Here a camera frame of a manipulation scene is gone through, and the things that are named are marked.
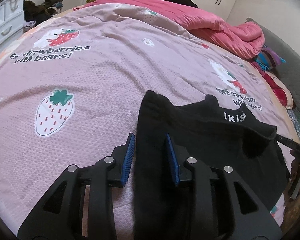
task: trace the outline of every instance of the striped pillow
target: striped pillow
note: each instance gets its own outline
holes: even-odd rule
[[[263,46],[260,54],[257,56],[255,61],[264,71],[271,70],[281,63],[286,62],[283,58],[279,57],[272,49],[270,49],[266,45]]]

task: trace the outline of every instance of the red strawberry print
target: red strawberry print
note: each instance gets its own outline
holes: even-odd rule
[[[55,90],[53,96],[40,103],[35,120],[38,135],[52,134],[68,120],[74,107],[72,97],[73,95],[67,94],[67,90]]]
[[[48,39],[49,42],[51,42],[49,45],[50,46],[57,46],[57,45],[61,45],[73,38],[76,38],[79,36],[79,31],[71,31],[71,30],[67,30],[64,33],[61,33],[58,35],[58,38],[52,40],[52,39]]]
[[[204,47],[205,49],[209,49],[209,48],[210,48],[209,45],[207,45],[207,44],[202,43],[201,45],[202,45],[202,47]]]

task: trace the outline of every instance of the bed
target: bed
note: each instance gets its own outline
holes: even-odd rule
[[[225,73],[241,85],[227,83]],[[148,8],[71,9],[0,54],[0,217],[15,235],[68,165],[93,165],[136,132],[147,90],[178,106],[207,94],[225,108],[245,102],[261,122],[299,142],[286,109],[248,61]],[[59,93],[69,104],[53,110],[47,98]],[[280,147],[290,170],[290,149]],[[113,190],[118,239],[133,239],[131,177]],[[282,195],[273,212],[279,225],[284,208]]]

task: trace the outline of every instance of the pink bedsheet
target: pink bedsheet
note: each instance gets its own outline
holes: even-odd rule
[[[249,22],[233,27],[213,13],[163,0],[96,0],[84,7],[105,3],[124,3],[147,7],[180,24],[191,34],[210,41],[244,59],[257,56],[265,43],[262,30],[255,23]]]

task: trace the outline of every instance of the gray upholstered fabric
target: gray upholstered fabric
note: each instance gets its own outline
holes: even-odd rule
[[[300,111],[300,56],[283,40],[257,23],[266,38],[266,45],[273,49],[280,57],[284,58],[283,63],[273,70],[273,73],[286,85],[290,90],[293,101]]]

